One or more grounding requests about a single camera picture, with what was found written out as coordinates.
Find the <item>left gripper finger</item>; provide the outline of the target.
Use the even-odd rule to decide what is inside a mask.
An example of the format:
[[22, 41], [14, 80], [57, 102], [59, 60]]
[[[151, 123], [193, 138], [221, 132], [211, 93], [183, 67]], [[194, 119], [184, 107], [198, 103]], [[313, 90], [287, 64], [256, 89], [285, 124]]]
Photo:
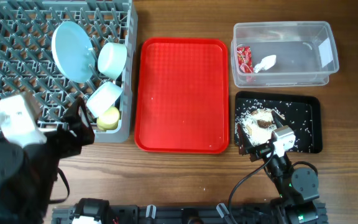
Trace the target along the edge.
[[68, 123], [69, 130], [73, 131], [75, 134], [79, 133], [80, 130], [80, 114], [79, 114], [80, 107], [78, 105], [71, 105], [63, 115], [62, 120], [65, 123]]
[[80, 119], [80, 138], [83, 146], [94, 143], [94, 131], [86, 113], [85, 102], [78, 98], [78, 116]]

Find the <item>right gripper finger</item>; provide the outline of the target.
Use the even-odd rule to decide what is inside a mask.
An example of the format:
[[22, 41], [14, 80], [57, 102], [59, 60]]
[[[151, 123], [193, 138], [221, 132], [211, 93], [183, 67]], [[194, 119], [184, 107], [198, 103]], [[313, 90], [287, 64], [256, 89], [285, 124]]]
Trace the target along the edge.
[[271, 111], [273, 121], [277, 128], [282, 128], [286, 125], [285, 120], [275, 111]]
[[252, 148], [252, 144], [240, 123], [237, 124], [237, 135], [239, 152], [249, 152], [249, 149]]

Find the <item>yellow plastic cup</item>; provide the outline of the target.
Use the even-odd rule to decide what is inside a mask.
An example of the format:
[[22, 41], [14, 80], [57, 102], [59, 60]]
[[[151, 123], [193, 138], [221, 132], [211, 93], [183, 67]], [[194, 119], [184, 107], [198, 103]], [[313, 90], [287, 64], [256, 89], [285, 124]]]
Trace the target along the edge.
[[112, 106], [97, 118], [96, 124], [100, 130], [114, 130], [118, 127], [120, 118], [121, 114], [119, 110]]

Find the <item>light blue bowl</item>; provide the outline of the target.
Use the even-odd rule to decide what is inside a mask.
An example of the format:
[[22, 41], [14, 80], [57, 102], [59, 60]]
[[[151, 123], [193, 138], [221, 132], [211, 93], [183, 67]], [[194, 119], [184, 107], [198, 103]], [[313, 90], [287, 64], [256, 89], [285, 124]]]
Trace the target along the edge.
[[87, 100], [86, 107], [91, 114], [98, 118], [108, 110], [122, 95], [123, 89], [113, 82], [102, 84]]

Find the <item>white tissue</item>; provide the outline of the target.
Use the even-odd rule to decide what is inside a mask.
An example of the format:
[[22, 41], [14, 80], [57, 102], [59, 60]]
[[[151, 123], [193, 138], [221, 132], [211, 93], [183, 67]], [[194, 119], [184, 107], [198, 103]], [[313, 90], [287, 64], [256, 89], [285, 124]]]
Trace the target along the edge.
[[260, 63], [254, 66], [254, 73], [259, 73], [260, 71], [266, 71], [272, 68], [276, 64], [277, 56], [269, 55], [264, 57]]

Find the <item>light blue plate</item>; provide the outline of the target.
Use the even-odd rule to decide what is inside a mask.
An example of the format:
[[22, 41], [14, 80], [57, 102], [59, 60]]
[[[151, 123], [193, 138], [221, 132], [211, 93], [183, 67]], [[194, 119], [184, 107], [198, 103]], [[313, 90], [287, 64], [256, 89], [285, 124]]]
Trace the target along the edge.
[[52, 35], [52, 56], [62, 75], [73, 82], [84, 83], [95, 65], [93, 45], [85, 30], [75, 22], [62, 22]]

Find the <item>red snack wrapper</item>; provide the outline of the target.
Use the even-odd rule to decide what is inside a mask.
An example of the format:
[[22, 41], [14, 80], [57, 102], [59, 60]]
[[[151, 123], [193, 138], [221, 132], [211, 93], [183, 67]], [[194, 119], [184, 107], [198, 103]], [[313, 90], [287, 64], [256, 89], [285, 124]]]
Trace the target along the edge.
[[240, 46], [237, 48], [237, 62], [240, 71], [243, 73], [253, 73], [252, 53], [249, 46]]

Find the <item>green bowl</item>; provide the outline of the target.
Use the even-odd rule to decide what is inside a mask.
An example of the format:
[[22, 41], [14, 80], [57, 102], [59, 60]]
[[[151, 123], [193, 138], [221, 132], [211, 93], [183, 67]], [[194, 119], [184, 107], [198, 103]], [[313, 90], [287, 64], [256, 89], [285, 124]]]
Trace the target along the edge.
[[110, 79], [121, 75], [127, 60], [127, 47], [124, 44], [108, 42], [104, 44], [98, 57], [98, 70]]

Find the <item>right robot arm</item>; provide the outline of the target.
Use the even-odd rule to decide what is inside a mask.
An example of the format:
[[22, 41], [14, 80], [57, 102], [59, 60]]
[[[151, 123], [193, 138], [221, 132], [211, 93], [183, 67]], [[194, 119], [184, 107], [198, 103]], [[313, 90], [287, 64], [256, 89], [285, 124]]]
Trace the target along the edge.
[[272, 131], [268, 141], [258, 146], [252, 146], [242, 126], [237, 125], [239, 154], [250, 155], [252, 162], [262, 159], [264, 163], [232, 189], [227, 204], [228, 210], [231, 210], [232, 197], [237, 188], [263, 169], [280, 195], [270, 202], [275, 221], [317, 223], [320, 218], [315, 203], [319, 198], [318, 170], [305, 161], [290, 162], [287, 151], [295, 145], [295, 133], [275, 111], [272, 111], [272, 118], [277, 128]]

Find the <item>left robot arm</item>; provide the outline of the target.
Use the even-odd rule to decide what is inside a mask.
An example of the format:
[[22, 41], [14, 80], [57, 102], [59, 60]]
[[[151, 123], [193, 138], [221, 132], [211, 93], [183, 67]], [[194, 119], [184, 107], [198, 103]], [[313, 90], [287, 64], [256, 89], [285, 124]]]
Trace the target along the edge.
[[32, 96], [11, 96], [0, 102], [0, 223], [42, 223], [57, 179], [69, 188], [59, 168], [61, 159], [77, 156], [94, 142], [85, 102], [76, 99], [63, 115], [68, 128], [42, 132], [35, 121]]

